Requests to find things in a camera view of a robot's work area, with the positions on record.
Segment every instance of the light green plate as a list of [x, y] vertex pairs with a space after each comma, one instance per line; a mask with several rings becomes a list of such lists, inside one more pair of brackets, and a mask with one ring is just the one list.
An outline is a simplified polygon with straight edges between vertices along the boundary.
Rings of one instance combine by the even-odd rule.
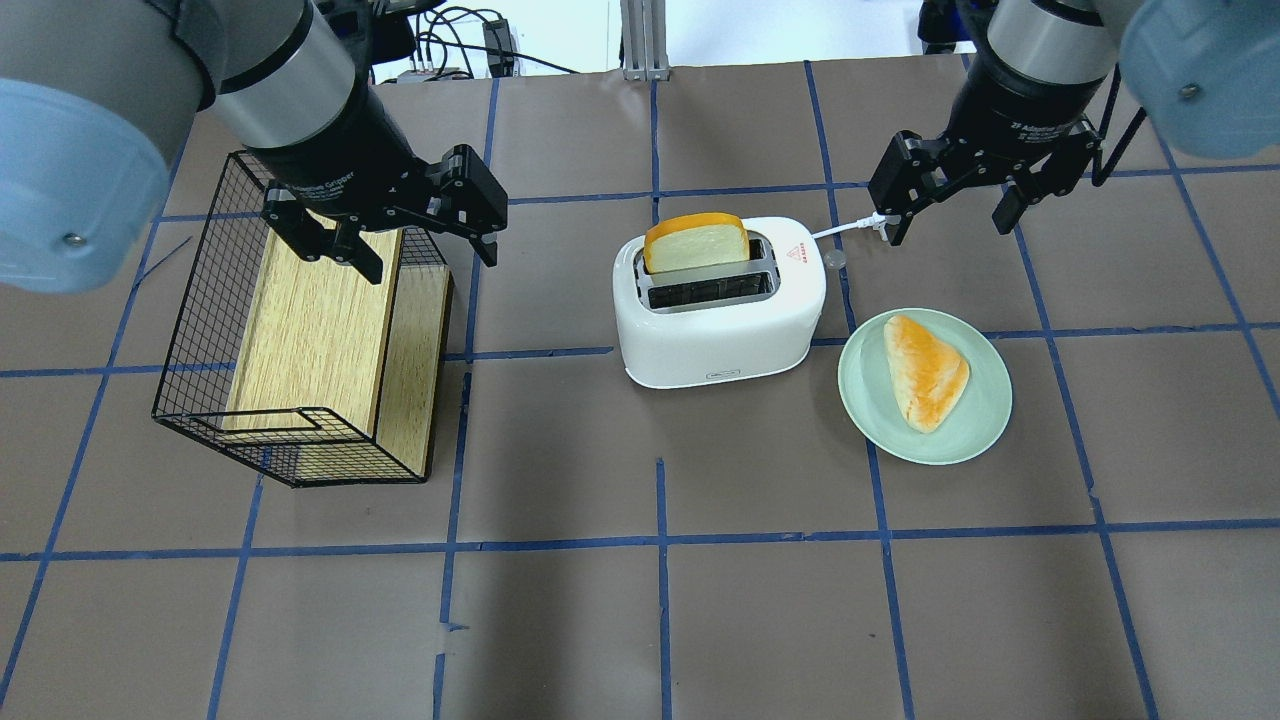
[[[906, 315], [960, 351], [969, 384], [932, 433], [911, 429], [893, 400], [884, 352], [884, 323]], [[863, 323], [840, 354], [840, 397], [858, 429], [882, 450], [923, 465], [951, 465], [980, 455], [1000, 439], [1014, 407], [1009, 369], [995, 346], [964, 320], [923, 307], [882, 313]]]

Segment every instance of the white toaster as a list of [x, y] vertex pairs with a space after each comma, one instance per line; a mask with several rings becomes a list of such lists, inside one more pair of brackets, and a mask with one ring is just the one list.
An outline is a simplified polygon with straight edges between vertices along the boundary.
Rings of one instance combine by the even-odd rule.
[[809, 354], [827, 295], [813, 236], [790, 218], [742, 220], [751, 259], [650, 274], [644, 236], [613, 263], [613, 311], [627, 374], [652, 388], [744, 380]]

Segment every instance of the bread roll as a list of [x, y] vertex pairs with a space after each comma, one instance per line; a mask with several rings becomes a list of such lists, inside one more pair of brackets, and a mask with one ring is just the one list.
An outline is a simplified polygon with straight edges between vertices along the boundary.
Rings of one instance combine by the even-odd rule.
[[922, 433], [938, 429], [969, 383], [969, 363], [906, 315], [884, 323], [884, 348], [902, 419]]
[[686, 270], [751, 259], [742, 219], [728, 213], [681, 215], [644, 236], [644, 266], [650, 273]]

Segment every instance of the toast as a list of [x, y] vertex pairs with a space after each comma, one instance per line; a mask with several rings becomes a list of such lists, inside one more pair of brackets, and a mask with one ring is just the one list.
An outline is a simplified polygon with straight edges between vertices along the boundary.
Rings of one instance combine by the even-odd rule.
[[938, 429], [969, 383], [969, 363], [906, 315], [884, 323], [884, 350], [902, 419], [922, 433]]

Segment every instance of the wire basket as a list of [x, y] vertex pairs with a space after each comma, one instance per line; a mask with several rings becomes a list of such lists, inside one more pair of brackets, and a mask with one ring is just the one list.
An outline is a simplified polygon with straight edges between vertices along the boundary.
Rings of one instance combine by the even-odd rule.
[[[151, 416], [296, 488], [426, 482], [426, 469], [415, 473], [329, 407], [228, 410], [269, 240], [270, 228], [259, 210], [270, 179], [252, 155], [227, 156]], [[399, 268], [420, 265], [444, 266], [445, 261], [425, 231], [406, 228]], [[244, 423], [244, 416], [255, 421]], [[247, 424], [255, 429], [230, 429]]]

